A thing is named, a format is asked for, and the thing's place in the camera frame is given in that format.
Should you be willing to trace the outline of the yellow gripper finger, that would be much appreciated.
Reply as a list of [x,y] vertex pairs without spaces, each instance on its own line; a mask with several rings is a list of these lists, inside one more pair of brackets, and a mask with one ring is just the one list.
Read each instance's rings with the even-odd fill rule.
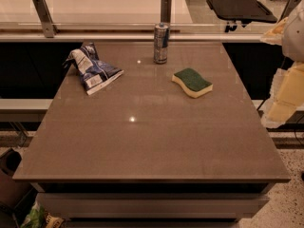
[[260,41],[269,45],[283,46],[287,43],[288,17],[280,20],[271,29],[266,31]]
[[261,123],[267,128],[277,128],[304,104],[304,64],[294,62],[287,70],[279,68],[273,78],[270,94],[265,102]]

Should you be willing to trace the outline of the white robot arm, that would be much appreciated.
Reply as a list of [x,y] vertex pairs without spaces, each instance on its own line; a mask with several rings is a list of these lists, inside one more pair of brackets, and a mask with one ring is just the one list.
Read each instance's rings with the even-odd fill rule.
[[282,46],[283,55],[293,61],[288,69],[276,70],[261,118],[265,127],[277,128],[304,104],[304,1],[264,33],[260,41]]

